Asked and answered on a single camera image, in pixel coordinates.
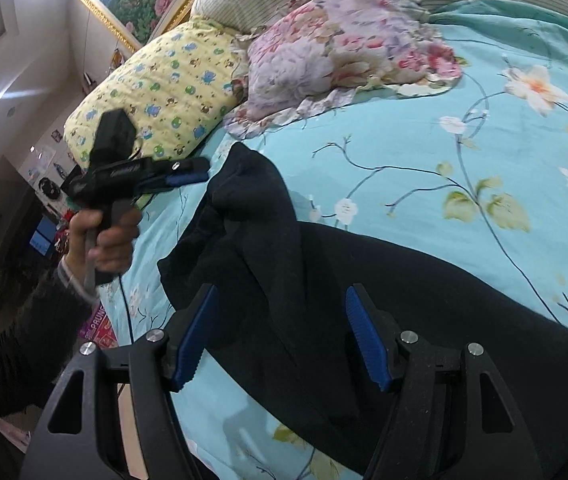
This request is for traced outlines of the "dark sleeve left forearm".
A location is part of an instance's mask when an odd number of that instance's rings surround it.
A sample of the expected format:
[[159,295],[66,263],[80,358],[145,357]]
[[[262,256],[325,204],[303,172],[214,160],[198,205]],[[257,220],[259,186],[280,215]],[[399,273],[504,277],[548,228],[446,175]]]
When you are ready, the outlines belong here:
[[0,417],[43,399],[97,305],[66,261],[45,274],[18,318],[0,330]]

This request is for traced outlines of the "person's left hand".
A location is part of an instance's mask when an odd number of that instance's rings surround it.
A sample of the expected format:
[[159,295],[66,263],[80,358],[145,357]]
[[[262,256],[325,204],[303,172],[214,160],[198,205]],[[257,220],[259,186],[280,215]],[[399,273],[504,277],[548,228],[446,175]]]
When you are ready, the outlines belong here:
[[69,224],[69,252],[64,258],[69,274],[83,283],[86,266],[104,273],[124,274],[130,269],[133,243],[140,235],[142,212],[130,207],[119,221],[95,238],[94,246],[86,248],[86,235],[96,230],[102,221],[98,210],[83,209],[77,212]]

